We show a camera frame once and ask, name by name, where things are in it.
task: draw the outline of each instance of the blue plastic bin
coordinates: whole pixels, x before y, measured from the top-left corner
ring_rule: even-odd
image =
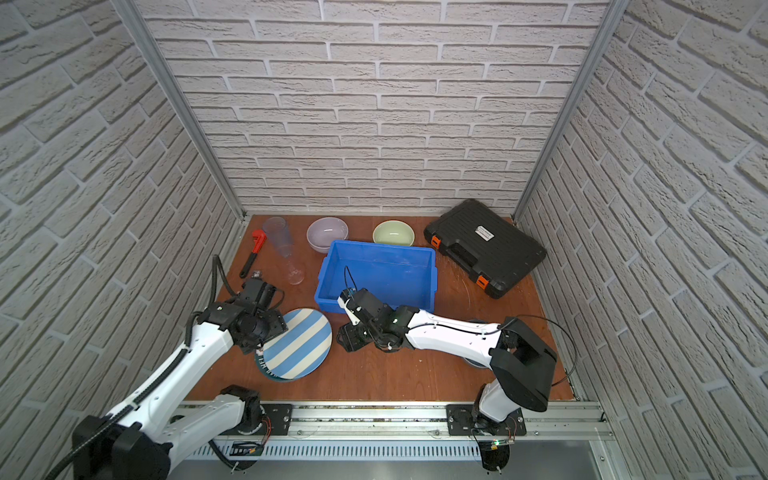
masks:
[[[367,289],[393,309],[409,305],[434,312],[437,268],[433,249],[335,240],[323,260],[315,292],[315,301],[323,312],[344,313],[337,299],[346,288],[345,266],[352,272],[357,288]]]

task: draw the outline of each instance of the brick wall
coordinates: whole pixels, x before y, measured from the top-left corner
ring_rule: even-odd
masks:
[[[605,2],[139,0],[248,210],[509,214]]]
[[[235,218],[110,2],[0,3],[0,478],[180,338]]]
[[[521,219],[637,477],[768,477],[767,25],[633,0]]]

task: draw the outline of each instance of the blue and white striped plate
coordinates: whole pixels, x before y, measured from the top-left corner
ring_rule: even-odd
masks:
[[[283,318],[288,331],[264,345],[261,360],[277,379],[300,379],[326,359],[331,350],[331,325],[321,312],[310,308],[293,310]]]

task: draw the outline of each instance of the wooden table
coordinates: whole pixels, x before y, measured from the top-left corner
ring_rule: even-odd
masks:
[[[253,249],[251,232],[261,228],[269,216],[254,216],[240,243],[227,278],[236,291],[242,280],[238,277],[249,252]],[[280,311],[288,313],[300,307],[317,308],[314,301],[317,276],[325,255],[312,250],[306,241],[306,229],[319,217],[287,216],[293,235],[294,255],[304,263],[306,276],[298,286],[291,286],[280,269],[282,260],[269,241],[264,244],[254,270],[262,270],[265,281],[286,291]],[[388,217],[340,217],[349,226],[349,240],[372,241],[373,228]],[[434,217],[390,217],[402,220],[416,233],[417,247],[427,247],[424,227]],[[486,296],[469,280],[460,266],[443,255],[437,255],[438,290],[435,297],[435,315],[453,319],[483,319],[500,323],[506,316],[517,314],[543,315],[533,279],[525,277],[514,289],[499,300]],[[228,297],[219,295],[219,300]],[[235,384],[261,392],[266,400],[382,400],[382,401],[460,401],[471,402],[480,387],[494,379],[491,370],[475,369],[463,359],[431,350],[403,349],[385,354],[373,346],[347,353],[336,344],[336,332],[349,321],[346,315],[326,315],[333,328],[333,344],[323,364],[308,376],[293,382],[274,382],[257,368],[253,354],[244,355],[233,347],[222,356],[192,389],[189,400],[210,400],[219,391]],[[543,320],[526,323],[546,343],[554,340]],[[555,379],[564,375],[561,364]],[[567,382],[552,388],[550,399],[570,400],[573,392]]]

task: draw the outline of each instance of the transparent plastic cup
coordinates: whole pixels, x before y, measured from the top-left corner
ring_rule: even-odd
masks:
[[[283,272],[291,285],[298,285],[304,280],[304,265],[293,255],[293,238],[288,230],[288,223],[282,217],[271,217],[261,227],[266,238],[272,243],[277,253],[284,259]]]

